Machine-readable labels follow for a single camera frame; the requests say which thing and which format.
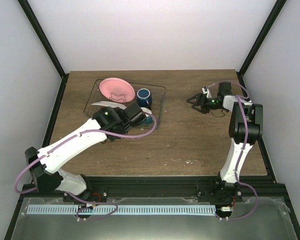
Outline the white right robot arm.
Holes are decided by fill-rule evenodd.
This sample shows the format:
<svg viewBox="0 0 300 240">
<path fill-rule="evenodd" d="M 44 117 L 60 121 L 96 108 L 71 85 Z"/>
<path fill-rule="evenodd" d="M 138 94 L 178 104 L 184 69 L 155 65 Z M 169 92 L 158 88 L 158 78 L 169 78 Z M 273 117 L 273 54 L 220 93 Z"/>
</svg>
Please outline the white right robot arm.
<svg viewBox="0 0 300 240">
<path fill-rule="evenodd" d="M 186 102 L 191 104 L 192 109 L 202 114 L 207 114 L 211 110 L 231 112 L 228 128 L 231 145 L 219 175 L 224 183 L 238 183 L 249 151 L 263 135 L 263 106 L 242 100 L 238 95 L 211 98 L 207 93 L 198 93 Z"/>
</svg>

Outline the cream upturned bowl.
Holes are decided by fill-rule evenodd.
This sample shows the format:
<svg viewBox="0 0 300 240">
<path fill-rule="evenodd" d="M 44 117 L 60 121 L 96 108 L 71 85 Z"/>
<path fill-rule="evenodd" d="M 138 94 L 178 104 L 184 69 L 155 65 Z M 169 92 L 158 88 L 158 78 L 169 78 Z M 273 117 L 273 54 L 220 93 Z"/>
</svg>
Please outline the cream upturned bowl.
<svg viewBox="0 0 300 240">
<path fill-rule="evenodd" d="M 151 117 L 152 115 L 152 111 L 146 107 L 141 107 L 141 110 L 144 112 L 145 114 L 145 118 L 142 121 L 143 124 L 152 124 L 153 123 L 153 119 Z"/>
</svg>

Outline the black aluminium enclosure frame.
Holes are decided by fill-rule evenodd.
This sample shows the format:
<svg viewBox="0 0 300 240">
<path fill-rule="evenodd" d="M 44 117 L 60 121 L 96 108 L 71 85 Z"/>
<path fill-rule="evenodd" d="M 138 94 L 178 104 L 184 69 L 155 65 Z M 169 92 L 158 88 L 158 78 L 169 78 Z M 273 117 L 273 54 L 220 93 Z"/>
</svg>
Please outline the black aluminium enclosure frame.
<svg viewBox="0 0 300 240">
<path fill-rule="evenodd" d="M 42 146 L 46 147 L 50 142 L 53 134 L 60 106 L 64 98 L 64 92 L 66 90 L 69 74 L 65 73 L 63 67 L 61 66 L 61 63 L 58 60 L 58 57 L 55 54 L 55 51 L 53 50 L 53 47 L 51 46 L 44 30 L 42 29 L 40 22 L 38 21 L 30 3 L 27 0 L 20 0 L 18 3 L 25 13 L 32 28 L 34 29 L 35 34 L 38 36 L 55 69 L 61 77 L 56 100 L 53 105 L 52 113 L 49 118 L 42 143 Z M 245 73 L 250 67 L 253 59 L 258 53 L 260 47 L 262 46 L 262 43 L 266 39 L 269 31 L 271 30 L 285 4 L 286 1 L 284 0 L 277 0 L 275 2 L 240 70 L 236 72 L 238 82 L 242 86 L 245 85 Z M 277 182 L 264 140 L 260 138 L 258 140 L 258 144 L 265 168 L 267 170 L 267 175 L 244 176 L 244 180 L 246 180 L 249 184 L 255 186 L 257 192 L 261 197 L 283 197 L 285 204 L 287 204 L 287 207 L 290 210 L 288 217 L 291 220 L 293 231 L 297 239 L 300 240 L 300 224 L 297 220 L 297 216 L 291 203 L 287 188 L 285 184 Z M 208 181 L 213 180 L 213 177 L 200 176 L 199 179 L 204 180 L 202 184 L 199 184 L 199 180 L 193 176 L 91 176 L 88 178 L 88 180 L 94 187 L 99 183 L 102 183 L 109 190 L 111 190 L 112 193 L 120 193 L 125 197 L 130 196 L 146 198 L 154 198 L 159 196 L 160 194 L 162 194 L 164 197 L 168 196 L 169 194 L 171 194 L 173 197 L 188 197 L 191 193 L 193 193 L 194 190 L 199 190 L 202 187 L 206 187 L 208 185 Z"/>
</svg>

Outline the dark blue mug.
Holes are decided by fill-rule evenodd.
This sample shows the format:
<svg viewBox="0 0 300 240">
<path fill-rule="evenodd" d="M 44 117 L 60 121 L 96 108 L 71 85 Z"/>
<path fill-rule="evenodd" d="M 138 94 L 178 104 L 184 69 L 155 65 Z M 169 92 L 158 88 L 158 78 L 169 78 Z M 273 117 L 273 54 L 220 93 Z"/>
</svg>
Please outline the dark blue mug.
<svg viewBox="0 0 300 240">
<path fill-rule="evenodd" d="M 147 88 L 141 88 L 136 93 L 136 102 L 140 107 L 151 109 L 153 104 L 152 93 Z"/>
</svg>

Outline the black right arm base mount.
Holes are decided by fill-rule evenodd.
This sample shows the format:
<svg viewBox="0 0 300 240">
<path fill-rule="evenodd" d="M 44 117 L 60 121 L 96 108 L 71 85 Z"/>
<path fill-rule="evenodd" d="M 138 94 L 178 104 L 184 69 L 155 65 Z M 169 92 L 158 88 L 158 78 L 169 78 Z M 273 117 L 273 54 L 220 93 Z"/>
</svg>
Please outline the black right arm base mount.
<svg viewBox="0 0 300 240">
<path fill-rule="evenodd" d="M 219 180 L 198 180 L 196 194 L 199 202 L 211 204 L 226 204 L 233 201 L 238 192 L 238 183 L 228 183 Z"/>
</svg>

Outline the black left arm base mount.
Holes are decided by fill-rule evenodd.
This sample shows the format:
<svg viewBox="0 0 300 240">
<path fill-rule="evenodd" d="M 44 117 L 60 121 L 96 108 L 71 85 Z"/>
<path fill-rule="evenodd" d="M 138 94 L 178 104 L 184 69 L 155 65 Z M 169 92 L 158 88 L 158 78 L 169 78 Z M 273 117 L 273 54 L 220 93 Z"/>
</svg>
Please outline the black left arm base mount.
<svg viewBox="0 0 300 240">
<path fill-rule="evenodd" d="M 76 197 L 73 197 L 68 192 L 65 192 L 63 200 L 65 202 L 73 202 L 73 203 L 87 203 L 87 202 L 105 203 L 107 200 L 107 196 L 108 196 L 108 188 L 106 186 L 97 186 L 85 190 L 83 193 L 77 195 Z"/>
</svg>

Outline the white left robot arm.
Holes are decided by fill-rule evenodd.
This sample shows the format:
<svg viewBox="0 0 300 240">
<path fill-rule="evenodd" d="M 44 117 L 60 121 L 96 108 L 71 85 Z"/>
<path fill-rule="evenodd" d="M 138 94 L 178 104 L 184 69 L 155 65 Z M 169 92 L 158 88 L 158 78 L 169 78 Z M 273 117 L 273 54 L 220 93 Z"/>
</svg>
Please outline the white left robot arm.
<svg viewBox="0 0 300 240">
<path fill-rule="evenodd" d="M 73 174 L 62 169 L 69 160 L 89 147 L 114 141 L 126 135 L 133 127 L 131 114 L 119 107 L 103 107 L 81 127 L 57 142 L 25 151 L 25 159 L 34 181 L 34 190 L 39 193 L 52 191 L 70 192 L 81 202 L 87 202 L 92 189 L 81 174 Z"/>
</svg>

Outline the pink plastic bear plate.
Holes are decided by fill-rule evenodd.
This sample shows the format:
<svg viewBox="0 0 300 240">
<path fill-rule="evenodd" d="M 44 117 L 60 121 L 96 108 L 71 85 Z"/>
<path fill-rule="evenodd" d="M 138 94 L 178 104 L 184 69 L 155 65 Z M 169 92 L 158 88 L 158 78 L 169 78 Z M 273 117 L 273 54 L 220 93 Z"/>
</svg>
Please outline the pink plastic bear plate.
<svg viewBox="0 0 300 240">
<path fill-rule="evenodd" d="M 116 103 L 129 103 L 136 95 L 129 82 L 117 77 L 102 80 L 99 84 L 99 90 L 103 96 Z"/>
</svg>

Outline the red plate with teal flower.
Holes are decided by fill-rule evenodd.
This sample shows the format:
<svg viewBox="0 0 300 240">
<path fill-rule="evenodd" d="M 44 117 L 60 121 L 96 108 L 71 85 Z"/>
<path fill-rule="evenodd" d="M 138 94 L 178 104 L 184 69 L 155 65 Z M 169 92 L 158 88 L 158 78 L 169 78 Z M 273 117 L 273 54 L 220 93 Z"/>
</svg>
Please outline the red plate with teal flower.
<svg viewBox="0 0 300 240">
<path fill-rule="evenodd" d="M 100 107 L 112 107 L 112 108 L 120 108 L 126 109 L 127 106 L 118 102 L 111 102 L 111 101 L 97 101 L 91 104 L 92 106 L 100 106 Z"/>
</svg>

